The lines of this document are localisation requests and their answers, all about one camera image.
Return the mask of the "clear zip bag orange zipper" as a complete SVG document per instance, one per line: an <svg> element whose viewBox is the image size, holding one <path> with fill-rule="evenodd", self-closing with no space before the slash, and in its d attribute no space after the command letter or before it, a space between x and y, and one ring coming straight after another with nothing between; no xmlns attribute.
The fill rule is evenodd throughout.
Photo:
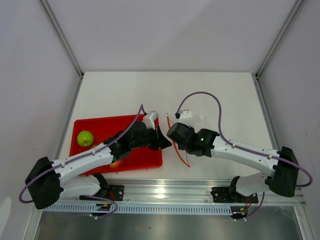
<svg viewBox="0 0 320 240"><path fill-rule="evenodd" d="M169 117L169 114L167 113L166 114L166 121L167 121L167 127L168 129L170 129L175 123L176 123L176 120L175 121L172 121ZM193 127L189 127L191 128L192 130L194 130L194 132L196 133L196 130L195 130L195 126L194 126L194 121L193 121ZM186 152L185 153L185 157L183 157L180 153L180 150L178 149L177 147L177 144L176 142L172 142L173 143L173 147L174 147L174 150L177 154L177 156L179 157L179 159L183 162L184 165L186 165L188 168L190 168L190 164L189 164L189 160L188 160L188 153Z"/></svg>

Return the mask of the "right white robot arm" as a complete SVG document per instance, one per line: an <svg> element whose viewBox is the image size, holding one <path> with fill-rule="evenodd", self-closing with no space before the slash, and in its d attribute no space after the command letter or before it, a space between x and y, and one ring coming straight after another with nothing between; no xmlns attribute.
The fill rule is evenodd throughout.
<svg viewBox="0 0 320 240"><path fill-rule="evenodd" d="M195 131L179 122L173 124L166 135L190 155L226 159L258 170L258 173L232 179L228 196L234 202L267 190L287 198L295 195L299 170L292 161L280 161L281 155L276 150L228 144L216 131L205 128Z"/></svg>

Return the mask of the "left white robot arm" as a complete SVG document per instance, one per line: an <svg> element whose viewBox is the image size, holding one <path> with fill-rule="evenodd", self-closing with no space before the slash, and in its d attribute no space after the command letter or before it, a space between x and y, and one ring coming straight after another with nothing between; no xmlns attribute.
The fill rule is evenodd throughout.
<svg viewBox="0 0 320 240"><path fill-rule="evenodd" d="M29 192L30 203L38 210L65 198L103 200L109 193L107 181L100 173L82 176L84 173L119 162L136 149L160 151L170 146L172 143L159 127L149 127L136 120L124 131L79 154L56 160L40 158L27 175L24 190Z"/></svg>

